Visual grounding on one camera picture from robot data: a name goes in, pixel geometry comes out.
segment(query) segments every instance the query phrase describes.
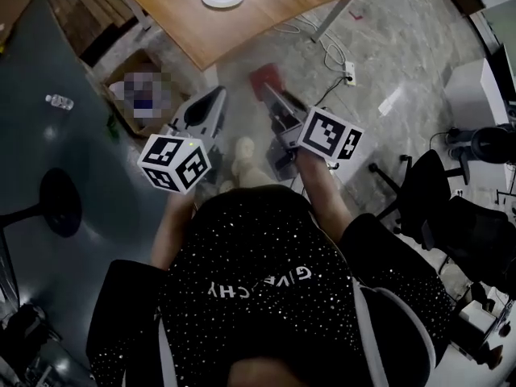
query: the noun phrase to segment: plastic bottle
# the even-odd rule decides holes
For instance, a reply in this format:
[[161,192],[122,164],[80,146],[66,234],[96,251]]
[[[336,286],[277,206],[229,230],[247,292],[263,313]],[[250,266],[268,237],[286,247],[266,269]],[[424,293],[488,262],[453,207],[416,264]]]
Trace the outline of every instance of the plastic bottle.
[[65,110],[71,110],[73,108],[73,100],[60,96],[59,94],[54,94],[53,96],[48,94],[45,100],[54,107],[60,107]]

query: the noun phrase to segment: red object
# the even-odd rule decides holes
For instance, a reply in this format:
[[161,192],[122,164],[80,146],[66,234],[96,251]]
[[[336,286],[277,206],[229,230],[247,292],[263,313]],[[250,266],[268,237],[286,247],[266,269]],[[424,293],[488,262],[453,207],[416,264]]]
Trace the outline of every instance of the red object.
[[280,70],[276,63],[269,63],[249,74],[249,81],[256,98],[261,102],[261,86],[268,83],[279,94],[285,92],[285,85],[281,80]]
[[355,16],[351,11],[349,12],[349,14],[352,15],[355,20],[361,20],[364,18],[364,16],[361,15]]

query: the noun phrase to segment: white cube with black markers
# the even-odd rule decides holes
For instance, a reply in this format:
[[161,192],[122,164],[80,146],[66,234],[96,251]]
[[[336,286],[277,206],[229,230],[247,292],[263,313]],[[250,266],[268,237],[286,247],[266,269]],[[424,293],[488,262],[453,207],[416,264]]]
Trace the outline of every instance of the white cube with black markers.
[[158,189],[187,194],[211,169],[200,139],[151,135],[138,166]]
[[332,162],[350,160],[364,131],[324,109],[312,107],[298,145]]

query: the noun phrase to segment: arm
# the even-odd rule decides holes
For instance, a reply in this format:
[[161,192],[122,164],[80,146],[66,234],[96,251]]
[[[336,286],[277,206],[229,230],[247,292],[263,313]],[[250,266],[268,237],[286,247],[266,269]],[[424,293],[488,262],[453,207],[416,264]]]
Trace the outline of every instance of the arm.
[[296,166],[319,226],[338,243],[353,217],[340,196],[326,161],[306,149],[299,148]]
[[187,195],[171,193],[156,233],[151,252],[151,265],[168,270],[181,249],[185,229],[194,211],[194,192]]

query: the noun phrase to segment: marble tile floor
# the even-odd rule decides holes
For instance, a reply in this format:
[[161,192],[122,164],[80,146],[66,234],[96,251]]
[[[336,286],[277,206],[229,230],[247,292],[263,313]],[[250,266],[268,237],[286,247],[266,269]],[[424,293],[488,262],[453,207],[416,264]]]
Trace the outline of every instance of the marble tile floor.
[[[321,6],[306,17],[320,24],[333,5]],[[264,158],[273,138],[270,120],[264,105],[253,95],[248,83],[250,72],[267,63],[278,64],[288,90],[307,105],[315,104],[339,77],[325,67],[321,45],[309,39],[313,29],[293,22],[301,28],[300,34],[271,30],[218,64],[221,84],[230,94],[225,127],[218,139],[226,157],[220,183],[230,176],[231,150],[243,135],[256,143],[256,163],[272,173]],[[347,59],[355,63],[357,86],[338,86],[321,106],[365,129],[358,156],[339,174],[342,195],[354,213],[378,213],[393,200],[393,193],[367,170],[368,164],[377,162],[401,184],[405,167],[398,157],[421,156],[429,148],[430,137],[452,125],[443,92],[452,70],[484,57],[485,52],[468,20],[450,0],[354,0],[332,25],[331,34],[341,43]],[[159,58],[184,91],[195,93],[202,87],[201,74],[156,24],[147,32],[139,25],[130,30],[95,66],[95,74],[106,77],[137,48]],[[397,99],[383,115],[378,107],[393,93]],[[456,166],[447,158],[442,136],[434,139],[432,147],[443,158],[445,168]],[[463,189],[465,198],[495,207],[493,191],[464,186],[459,178],[451,179],[451,189]],[[386,223],[392,224],[394,217]],[[441,251],[425,252],[411,239],[404,240],[432,265],[441,264]],[[456,295],[467,281],[452,275],[445,281]]]

